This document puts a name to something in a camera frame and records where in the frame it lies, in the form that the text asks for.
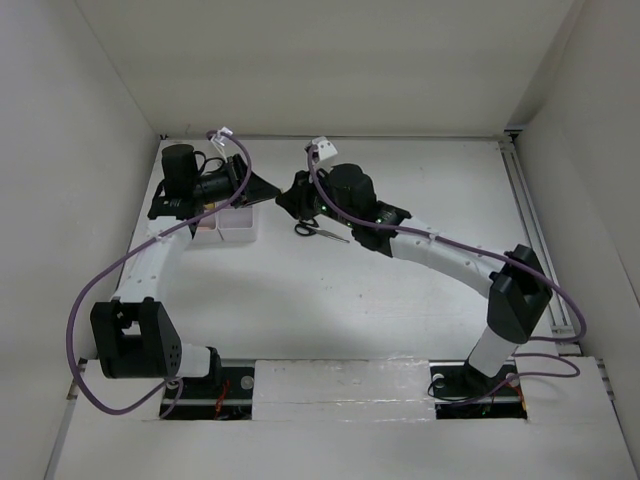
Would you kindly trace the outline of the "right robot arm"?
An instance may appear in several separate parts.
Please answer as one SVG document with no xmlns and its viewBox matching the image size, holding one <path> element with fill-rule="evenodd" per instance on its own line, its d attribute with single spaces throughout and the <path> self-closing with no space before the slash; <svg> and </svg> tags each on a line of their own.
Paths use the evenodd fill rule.
<svg viewBox="0 0 640 480">
<path fill-rule="evenodd" d="M 373 181 L 357 165 L 316 174 L 299 171 L 276 203 L 296 220 L 323 215 L 339 222 L 362 247 L 426 266 L 486 298 L 487 325 L 462 369 L 462 381 L 473 393 L 486 393 L 497 384 L 504 363 L 530 340 L 551 299 L 531 248 L 517 245 L 503 259 L 494 259 L 477 248 L 450 246 L 408 211 L 379 200 Z"/>
</svg>

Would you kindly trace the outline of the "black-handled scissors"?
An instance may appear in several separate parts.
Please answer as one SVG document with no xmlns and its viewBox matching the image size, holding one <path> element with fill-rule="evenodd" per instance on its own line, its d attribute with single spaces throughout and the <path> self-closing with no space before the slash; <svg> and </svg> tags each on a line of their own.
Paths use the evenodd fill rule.
<svg viewBox="0 0 640 480">
<path fill-rule="evenodd" d="M 327 230 L 322 229 L 318 222 L 315 219 L 311 220 L 299 220 L 294 225 L 294 232 L 303 238 L 310 238 L 313 236 L 324 237 L 333 241 L 341 242 L 341 243 L 349 243 L 349 240 L 335 234 L 329 232 Z"/>
</svg>

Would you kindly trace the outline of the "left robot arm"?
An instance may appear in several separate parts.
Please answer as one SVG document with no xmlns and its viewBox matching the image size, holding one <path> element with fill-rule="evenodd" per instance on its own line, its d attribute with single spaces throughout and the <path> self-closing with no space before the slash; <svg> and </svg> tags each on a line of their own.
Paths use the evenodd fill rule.
<svg viewBox="0 0 640 480">
<path fill-rule="evenodd" d="M 222 387 L 221 359 L 213 347 L 183 342 L 163 300 L 171 273 L 191 244 L 209 204 L 243 208 L 275 198 L 279 189 L 249 172 L 240 155 L 205 173 L 189 144 L 163 149 L 163 179 L 148 212 L 150 246 L 133 259 L 126 278 L 107 302 L 96 303 L 90 321 L 104 375 L 123 378 L 187 378 L 201 396 Z"/>
</svg>

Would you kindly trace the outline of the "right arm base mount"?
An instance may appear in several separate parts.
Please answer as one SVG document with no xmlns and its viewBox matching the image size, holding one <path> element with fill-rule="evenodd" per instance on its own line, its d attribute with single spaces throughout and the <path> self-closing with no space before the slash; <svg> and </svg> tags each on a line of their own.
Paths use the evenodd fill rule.
<svg viewBox="0 0 640 480">
<path fill-rule="evenodd" d="M 513 360 L 495 377 L 476 372 L 463 361 L 429 363 L 427 395 L 434 400 L 437 420 L 520 419 L 528 415 L 524 395 L 516 380 Z"/>
</svg>

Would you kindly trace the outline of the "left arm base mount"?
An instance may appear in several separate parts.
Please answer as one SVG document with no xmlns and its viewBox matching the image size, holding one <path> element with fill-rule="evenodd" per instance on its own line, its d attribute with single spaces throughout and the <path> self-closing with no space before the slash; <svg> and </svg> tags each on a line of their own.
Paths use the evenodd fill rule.
<svg viewBox="0 0 640 480">
<path fill-rule="evenodd" d="M 159 416 L 175 421 L 248 421 L 252 419 L 255 360 L 222 361 L 218 385 L 204 378 L 184 379 L 183 390 L 167 387 Z"/>
</svg>

